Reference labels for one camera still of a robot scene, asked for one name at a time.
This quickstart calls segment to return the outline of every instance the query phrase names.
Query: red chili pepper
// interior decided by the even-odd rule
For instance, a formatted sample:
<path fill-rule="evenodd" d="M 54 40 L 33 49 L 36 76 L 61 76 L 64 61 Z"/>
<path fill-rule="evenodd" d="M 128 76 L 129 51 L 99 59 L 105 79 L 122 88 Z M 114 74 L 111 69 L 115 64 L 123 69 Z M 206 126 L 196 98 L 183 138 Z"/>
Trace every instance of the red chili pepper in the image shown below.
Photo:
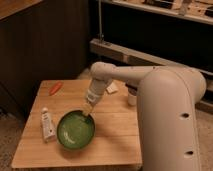
<path fill-rule="evenodd" d="M 62 87 L 63 83 L 62 82 L 57 82 L 55 83 L 52 88 L 49 91 L 49 95 L 52 96 L 53 94 L 55 94 L 61 87 Z"/>

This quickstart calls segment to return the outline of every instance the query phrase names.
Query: wooden table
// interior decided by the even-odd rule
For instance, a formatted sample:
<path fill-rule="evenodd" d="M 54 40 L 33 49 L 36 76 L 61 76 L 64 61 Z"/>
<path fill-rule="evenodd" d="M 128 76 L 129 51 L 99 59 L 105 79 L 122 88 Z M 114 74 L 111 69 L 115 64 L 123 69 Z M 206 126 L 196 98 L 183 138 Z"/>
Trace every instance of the wooden table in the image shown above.
<path fill-rule="evenodd" d="M 0 20 L 41 1 L 42 0 L 0 0 Z"/>
<path fill-rule="evenodd" d="M 41 109 L 47 107 L 58 124 L 67 112 L 82 109 L 89 80 L 66 80 L 53 96 L 49 89 L 57 81 L 43 81 L 12 161 L 13 168 L 71 167 L 141 164 L 136 108 L 127 104 L 127 88 L 108 95 L 94 108 L 95 137 L 85 148 L 67 151 L 57 142 L 42 139 Z"/>

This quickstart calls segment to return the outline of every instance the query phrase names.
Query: bowl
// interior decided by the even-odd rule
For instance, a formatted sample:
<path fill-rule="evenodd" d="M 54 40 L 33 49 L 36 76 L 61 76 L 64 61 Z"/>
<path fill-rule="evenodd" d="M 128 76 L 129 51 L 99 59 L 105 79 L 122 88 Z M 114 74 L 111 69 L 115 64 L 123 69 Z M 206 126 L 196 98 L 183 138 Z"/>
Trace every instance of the bowl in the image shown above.
<path fill-rule="evenodd" d="M 57 126 L 57 139 L 66 149 L 81 149 L 87 146 L 95 133 L 95 122 L 91 115 L 83 115 L 81 110 L 65 114 Z"/>

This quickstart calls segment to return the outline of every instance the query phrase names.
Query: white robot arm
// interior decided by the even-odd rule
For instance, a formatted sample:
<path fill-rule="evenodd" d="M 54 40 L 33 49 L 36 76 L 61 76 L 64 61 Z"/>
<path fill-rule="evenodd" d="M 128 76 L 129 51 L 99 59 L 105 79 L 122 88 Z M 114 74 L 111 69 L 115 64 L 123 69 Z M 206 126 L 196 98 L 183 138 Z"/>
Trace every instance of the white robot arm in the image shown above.
<path fill-rule="evenodd" d="M 97 62 L 86 100 L 94 107 L 113 79 L 137 87 L 144 171 L 201 171 L 195 103 L 206 82 L 189 67 L 116 67 Z"/>

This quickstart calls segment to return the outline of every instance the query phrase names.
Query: cabinet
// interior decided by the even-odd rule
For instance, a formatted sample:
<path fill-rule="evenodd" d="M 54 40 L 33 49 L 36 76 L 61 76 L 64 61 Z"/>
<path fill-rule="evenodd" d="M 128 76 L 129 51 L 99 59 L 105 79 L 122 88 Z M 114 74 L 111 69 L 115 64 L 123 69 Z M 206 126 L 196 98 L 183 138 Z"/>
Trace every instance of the cabinet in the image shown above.
<path fill-rule="evenodd" d="M 45 0 L 0 21 L 2 108 L 26 118 L 41 80 L 73 79 L 84 69 L 88 10 L 87 0 Z"/>

